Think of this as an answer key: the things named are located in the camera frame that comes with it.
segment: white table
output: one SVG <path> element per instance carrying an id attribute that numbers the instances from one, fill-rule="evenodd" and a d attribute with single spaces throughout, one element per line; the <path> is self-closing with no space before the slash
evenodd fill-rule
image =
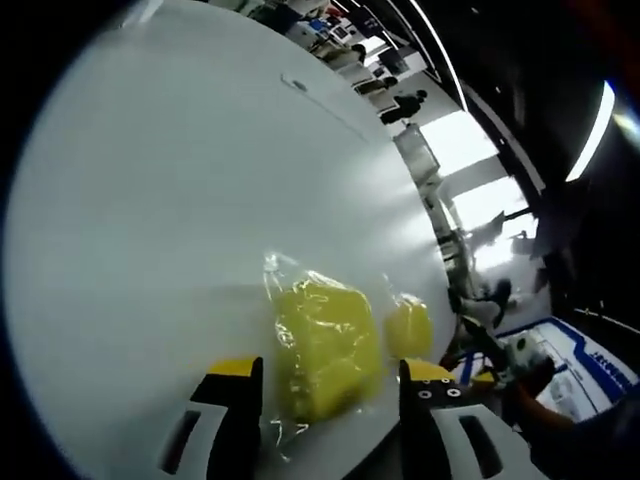
<path id="1" fill-rule="evenodd" d="M 3 252 L 16 363 L 80 473 L 121 479 L 148 462 L 159 478 L 144 441 L 122 452 L 131 435 L 169 428 L 160 412 L 184 409 L 215 360 L 268 359 L 267 249 L 374 309 L 386 273 L 425 300 L 432 359 L 444 353 L 455 322 L 435 235 L 366 100 L 285 38 L 206 4 L 166 2 L 99 36 L 26 146 Z M 395 395 L 382 420 L 318 428 L 291 475 L 352 468 L 397 420 Z"/>

